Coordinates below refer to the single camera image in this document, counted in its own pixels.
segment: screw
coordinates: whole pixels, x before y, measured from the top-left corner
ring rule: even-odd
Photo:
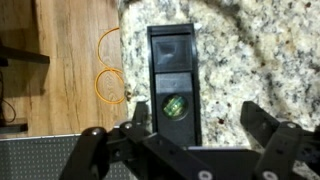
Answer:
[[[124,126],[126,129],[130,129],[132,127],[132,124],[131,123],[127,123],[125,126]]]
[[[278,176],[272,171],[264,171],[262,176],[265,180],[278,180]]]
[[[295,128],[295,127],[297,127],[294,123],[288,123],[287,125],[289,126],[289,128]]]
[[[212,174],[209,171],[202,170],[198,173],[200,180],[212,180]]]
[[[102,132],[102,130],[100,128],[95,128],[92,130],[92,135],[97,135],[97,134],[100,134]]]

